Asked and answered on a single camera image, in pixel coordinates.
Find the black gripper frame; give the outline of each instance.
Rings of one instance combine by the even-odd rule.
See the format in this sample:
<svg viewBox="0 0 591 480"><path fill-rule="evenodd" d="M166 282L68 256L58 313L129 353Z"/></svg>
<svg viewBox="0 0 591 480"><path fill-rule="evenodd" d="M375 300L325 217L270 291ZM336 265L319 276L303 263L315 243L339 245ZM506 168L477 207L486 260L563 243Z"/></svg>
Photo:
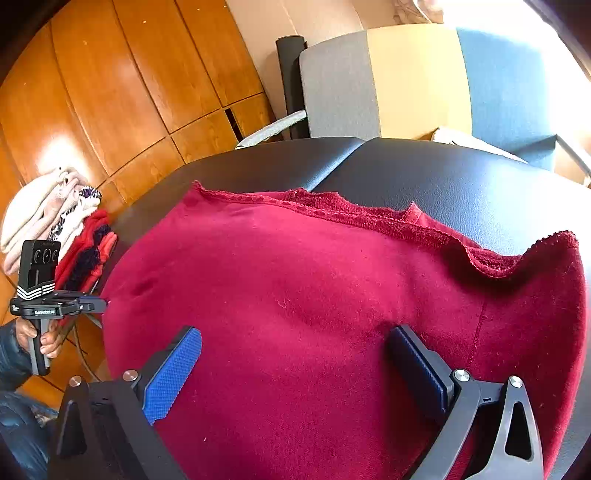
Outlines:
<svg viewBox="0 0 591 480"><path fill-rule="evenodd" d="M54 290L33 300L15 297L10 301L10 312L29 320L37 330L35 338L29 338L28 352L33 375L47 375L50 360L41 353L41 335L49 329L51 320L81 313L103 313L107 302L99 297L84 295L79 291Z"/></svg>
<svg viewBox="0 0 591 480"><path fill-rule="evenodd" d="M504 384L475 380L465 369L452 370L436 352L425 347L408 325L396 327L391 335L396 329L400 329L398 334L403 333L412 343L429 365L436 380L443 386L443 391L447 390L449 393L450 410L444 419L443 427L409 480L444 480L470 432L476 412L482 406L495 403L501 404L502 414L490 457L483 469L467 479L543 480L540 436L523 381L518 377L510 377ZM520 449L528 453L526 458L506 451L509 430L516 414L525 417L525 421L516 421L515 425L521 425L521 429L524 430L518 432L522 444L529 442L529 445L522 445Z"/></svg>
<svg viewBox="0 0 591 480"><path fill-rule="evenodd" d="M146 419L141 398L142 382L158 373L177 343L121 379L71 381L50 446L48 480L187 480Z"/></svg>

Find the red fabric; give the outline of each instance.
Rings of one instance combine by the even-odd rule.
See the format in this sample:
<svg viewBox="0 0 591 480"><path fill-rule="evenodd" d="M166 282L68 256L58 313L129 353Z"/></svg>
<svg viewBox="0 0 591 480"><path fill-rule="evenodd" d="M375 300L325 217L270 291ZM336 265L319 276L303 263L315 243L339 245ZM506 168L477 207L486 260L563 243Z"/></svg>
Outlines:
<svg viewBox="0 0 591 480"><path fill-rule="evenodd" d="M416 205L195 184L110 275L105 349L118 376L182 325L201 330L201 358L155 424L189 478L391 480L437 433L385 353L408 323L452 368L524 379L547 475L582 371L584 292L570 232L503 257Z"/></svg>
<svg viewBox="0 0 591 480"><path fill-rule="evenodd" d="M96 210L89 217L84 219L84 229L72 242L70 248L57 264L56 267L56 290L60 290L66 284L68 277L76 266L78 254L95 244L92 236L95 230L101 225L106 225L109 217L105 210Z"/></svg>
<svg viewBox="0 0 591 480"><path fill-rule="evenodd" d="M113 246L117 242L117 235L114 232L107 233L103 239L100 241L98 250L99 250L99 258L100 263L92 269L88 278L82 284L80 291L88 293L90 289L95 285L95 282L100 278L103 274L103 265L109 259L111 255L111 250Z"/></svg>

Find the hand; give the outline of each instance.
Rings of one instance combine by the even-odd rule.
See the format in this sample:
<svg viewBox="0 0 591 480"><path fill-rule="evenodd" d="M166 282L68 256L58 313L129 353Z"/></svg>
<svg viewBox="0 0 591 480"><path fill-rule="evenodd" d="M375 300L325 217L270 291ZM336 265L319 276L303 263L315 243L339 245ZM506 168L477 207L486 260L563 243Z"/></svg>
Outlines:
<svg viewBox="0 0 591 480"><path fill-rule="evenodd" d="M29 338L35 338L37 331L28 320L17 318L16 322L17 342L25 350L29 349ZM60 324L57 320L49 323L49 330L41 335L41 353L47 355L47 358L55 358L61 352L61 346L65 336L63 335Z"/></svg>

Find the white wall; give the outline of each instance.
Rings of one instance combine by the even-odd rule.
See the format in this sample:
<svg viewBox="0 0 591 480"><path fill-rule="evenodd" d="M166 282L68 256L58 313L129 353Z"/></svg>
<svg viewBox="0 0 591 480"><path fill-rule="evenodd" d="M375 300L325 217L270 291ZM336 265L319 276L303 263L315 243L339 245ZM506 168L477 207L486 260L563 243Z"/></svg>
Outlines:
<svg viewBox="0 0 591 480"><path fill-rule="evenodd" d="M363 28L389 27L396 14L392 0L351 0Z"/></svg>
<svg viewBox="0 0 591 480"><path fill-rule="evenodd" d="M315 45L363 29L350 0L226 0L226 3L277 118L285 116L285 97L275 40L286 35L302 35L308 45Z"/></svg>

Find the blue gripper pad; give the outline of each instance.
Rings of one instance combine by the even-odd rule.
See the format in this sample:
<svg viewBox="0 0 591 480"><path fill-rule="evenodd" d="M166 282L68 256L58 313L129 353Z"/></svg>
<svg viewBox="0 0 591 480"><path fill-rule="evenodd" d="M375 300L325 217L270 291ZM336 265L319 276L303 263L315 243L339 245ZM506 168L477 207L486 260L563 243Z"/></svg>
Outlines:
<svg viewBox="0 0 591 480"><path fill-rule="evenodd" d="M201 355L201 345L201 332L191 328L146 386L144 414L150 425L154 425L156 420L163 419L168 414Z"/></svg>
<svg viewBox="0 0 591 480"><path fill-rule="evenodd" d="M423 353L432 353L422 343L420 345L424 349ZM421 354L418 345L401 327L390 331L388 346L398 372L424 415L433 420L443 421L448 411L447 390L433 371L429 360Z"/></svg>

